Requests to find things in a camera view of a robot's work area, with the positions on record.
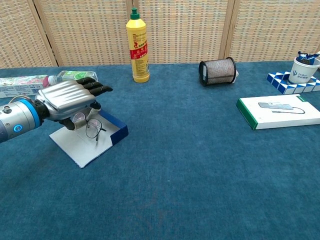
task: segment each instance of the green bottle cap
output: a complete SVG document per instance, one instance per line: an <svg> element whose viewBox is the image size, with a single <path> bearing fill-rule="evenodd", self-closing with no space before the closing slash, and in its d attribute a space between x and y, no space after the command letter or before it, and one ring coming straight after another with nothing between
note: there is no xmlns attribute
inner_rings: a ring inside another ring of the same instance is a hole
<svg viewBox="0 0 320 240"><path fill-rule="evenodd" d="M132 19L132 20L140 19L140 14L137 13L137 8L136 7L132 8L132 13L130 14L130 19Z"/></svg>

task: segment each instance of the yellow bottle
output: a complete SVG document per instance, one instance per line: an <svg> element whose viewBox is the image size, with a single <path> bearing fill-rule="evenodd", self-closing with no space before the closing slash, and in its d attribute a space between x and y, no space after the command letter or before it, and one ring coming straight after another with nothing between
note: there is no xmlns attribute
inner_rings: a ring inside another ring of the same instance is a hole
<svg viewBox="0 0 320 240"><path fill-rule="evenodd" d="M132 8L130 20L126 24L126 31L129 40L133 80L137 83L145 83L150 77L147 25L140 18L136 7Z"/></svg>

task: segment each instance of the cable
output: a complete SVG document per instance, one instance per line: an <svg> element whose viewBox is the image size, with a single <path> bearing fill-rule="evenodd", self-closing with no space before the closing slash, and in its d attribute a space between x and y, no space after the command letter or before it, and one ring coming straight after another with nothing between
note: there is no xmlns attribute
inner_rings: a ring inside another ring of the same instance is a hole
<svg viewBox="0 0 320 240"><path fill-rule="evenodd" d="M25 95L17 95L17 96L14 96L10 101L9 103L12 103L15 99L17 98L22 98L22 99L27 99L27 100L30 100L31 98L28 97L28 96L25 96Z"/></svg>
<svg viewBox="0 0 320 240"><path fill-rule="evenodd" d="M306 113L303 109L301 109L299 107L293 106L292 108L293 109L300 109L302 112L290 112L290 111L272 111L272 112L275 114L281 114L281 113L284 113L284 114L305 114Z"/></svg>

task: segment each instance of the mesh pen holder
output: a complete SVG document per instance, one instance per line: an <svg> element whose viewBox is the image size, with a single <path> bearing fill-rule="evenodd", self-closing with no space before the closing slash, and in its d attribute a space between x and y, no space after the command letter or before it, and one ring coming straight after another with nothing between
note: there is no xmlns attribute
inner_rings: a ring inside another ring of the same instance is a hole
<svg viewBox="0 0 320 240"><path fill-rule="evenodd" d="M201 61L199 64L199 80L203 86L230 83L238 76L236 63L232 57L226 59Z"/></svg>

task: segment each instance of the woven folding screen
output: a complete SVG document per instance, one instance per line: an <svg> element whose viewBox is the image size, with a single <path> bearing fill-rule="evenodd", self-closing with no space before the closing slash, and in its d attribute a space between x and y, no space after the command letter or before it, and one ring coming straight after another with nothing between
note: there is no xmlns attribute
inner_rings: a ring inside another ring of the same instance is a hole
<svg viewBox="0 0 320 240"><path fill-rule="evenodd" d="M0 1L0 68L56 66L32 0Z"/></svg>
<svg viewBox="0 0 320 240"><path fill-rule="evenodd" d="M125 0L34 0L60 66L130 63Z"/></svg>
<svg viewBox="0 0 320 240"><path fill-rule="evenodd" d="M199 63L219 56L228 0L140 0L150 63Z"/></svg>
<svg viewBox="0 0 320 240"><path fill-rule="evenodd" d="M226 47L236 61L292 61L319 46L319 0L239 0L236 13Z"/></svg>

